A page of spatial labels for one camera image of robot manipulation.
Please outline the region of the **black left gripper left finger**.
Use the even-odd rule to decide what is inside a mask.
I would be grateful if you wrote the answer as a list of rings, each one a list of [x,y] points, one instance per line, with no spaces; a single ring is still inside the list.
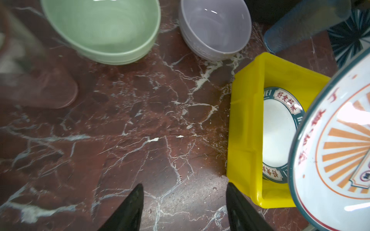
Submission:
[[[143,185],[138,184],[99,231],[138,231],[144,208]]]

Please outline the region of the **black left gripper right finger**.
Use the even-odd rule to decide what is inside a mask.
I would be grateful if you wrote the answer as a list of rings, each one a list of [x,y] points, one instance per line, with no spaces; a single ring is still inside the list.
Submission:
[[[231,182],[226,189],[226,208],[231,231],[274,230]]]

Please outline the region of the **yellow plastic bin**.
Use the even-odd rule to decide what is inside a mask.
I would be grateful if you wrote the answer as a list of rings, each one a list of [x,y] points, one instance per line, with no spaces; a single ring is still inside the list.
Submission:
[[[226,175],[262,208],[293,208],[289,186],[263,179],[263,93],[280,87],[308,109],[330,78],[269,53],[235,75],[232,84]]]

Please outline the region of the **white plate orange sunburst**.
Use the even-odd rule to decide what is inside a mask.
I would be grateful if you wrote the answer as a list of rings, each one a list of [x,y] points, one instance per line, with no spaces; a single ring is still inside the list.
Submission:
[[[307,110],[288,175],[297,209],[317,229],[369,230],[369,49],[342,67]]]

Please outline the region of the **white plate teal lettered rim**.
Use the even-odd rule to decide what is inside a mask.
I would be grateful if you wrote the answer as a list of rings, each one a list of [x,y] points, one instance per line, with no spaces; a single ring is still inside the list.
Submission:
[[[305,111],[287,90],[264,89],[263,178],[275,183],[288,181],[289,152]]]

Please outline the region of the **clear drinking glass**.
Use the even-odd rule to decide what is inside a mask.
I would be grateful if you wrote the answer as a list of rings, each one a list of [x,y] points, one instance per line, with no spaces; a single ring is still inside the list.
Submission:
[[[33,33],[1,5],[1,103],[60,109],[75,101],[78,85]]]

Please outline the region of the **pale green bowl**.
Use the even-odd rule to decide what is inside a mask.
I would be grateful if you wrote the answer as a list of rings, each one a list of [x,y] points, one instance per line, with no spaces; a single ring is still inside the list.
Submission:
[[[71,47],[102,64],[130,64],[146,56],[161,24],[158,0],[40,3],[49,23]]]

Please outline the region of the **lilac bowl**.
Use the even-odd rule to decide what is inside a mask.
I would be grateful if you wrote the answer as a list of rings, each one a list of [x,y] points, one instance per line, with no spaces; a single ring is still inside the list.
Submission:
[[[188,47],[208,61],[223,61],[249,42],[252,21],[242,0],[180,1],[179,27]]]

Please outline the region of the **yellow black plastic toolbox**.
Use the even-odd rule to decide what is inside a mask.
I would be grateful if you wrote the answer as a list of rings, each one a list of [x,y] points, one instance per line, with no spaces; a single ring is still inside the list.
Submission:
[[[253,22],[275,24],[301,0],[245,0]]]

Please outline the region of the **blue textured plastic cup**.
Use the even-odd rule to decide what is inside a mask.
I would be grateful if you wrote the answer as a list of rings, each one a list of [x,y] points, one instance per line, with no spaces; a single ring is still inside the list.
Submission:
[[[301,1],[266,31],[266,49],[276,54],[309,39],[347,20],[351,7],[348,0]]]

